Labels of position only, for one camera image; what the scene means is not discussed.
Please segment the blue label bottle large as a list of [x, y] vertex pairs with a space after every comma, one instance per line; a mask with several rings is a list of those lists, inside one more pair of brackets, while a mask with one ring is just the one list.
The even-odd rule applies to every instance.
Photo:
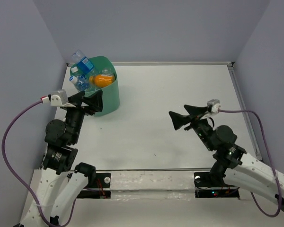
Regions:
[[79, 75], [77, 77], [72, 75], [69, 78], [69, 82], [71, 82], [79, 92], [86, 91], [90, 88], [89, 82], [84, 75]]

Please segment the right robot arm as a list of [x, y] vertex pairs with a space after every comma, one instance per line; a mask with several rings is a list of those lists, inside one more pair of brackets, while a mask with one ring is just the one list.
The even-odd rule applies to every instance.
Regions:
[[267, 165], [236, 144], [237, 135], [227, 125], [214, 127], [213, 116], [221, 112], [217, 100], [206, 107], [185, 105], [188, 115], [170, 111], [175, 130], [194, 130], [208, 151], [214, 152], [215, 163], [206, 178], [213, 185], [232, 184], [260, 195], [278, 205], [284, 212], [284, 174]]

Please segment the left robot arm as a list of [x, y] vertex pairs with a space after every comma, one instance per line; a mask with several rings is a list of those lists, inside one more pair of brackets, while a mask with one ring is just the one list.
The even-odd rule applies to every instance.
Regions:
[[45, 128], [47, 150], [41, 163], [41, 178], [28, 212], [19, 227], [60, 227], [63, 215], [84, 187], [94, 184], [96, 168], [79, 163], [71, 167], [78, 153], [77, 144], [86, 115], [103, 110], [102, 90], [86, 96], [84, 91], [67, 96], [65, 90], [55, 91], [40, 99], [42, 104], [66, 111], [63, 120], [51, 120]]

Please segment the clear bottle black label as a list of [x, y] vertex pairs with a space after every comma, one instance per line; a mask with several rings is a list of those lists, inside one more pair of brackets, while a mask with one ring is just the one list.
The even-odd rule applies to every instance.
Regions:
[[115, 76], [115, 72], [112, 68], [105, 67], [100, 71], [100, 74], [107, 75], [107, 76]]

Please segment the clear bottle white cap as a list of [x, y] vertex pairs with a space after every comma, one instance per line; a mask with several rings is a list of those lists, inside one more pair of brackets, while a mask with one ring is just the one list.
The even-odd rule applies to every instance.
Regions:
[[78, 69], [77, 67], [71, 68], [71, 72], [72, 72], [72, 73], [75, 73], [75, 72], [77, 72], [77, 71], [79, 71], [79, 69]]

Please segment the orange juice bottle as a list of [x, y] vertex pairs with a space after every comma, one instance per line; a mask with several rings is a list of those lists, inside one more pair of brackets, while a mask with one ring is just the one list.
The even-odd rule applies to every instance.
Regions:
[[112, 83], [114, 83], [114, 81], [115, 81], [115, 76], [113, 74], [112, 75], [97, 74], [89, 77], [90, 84], [99, 88], [107, 87]]

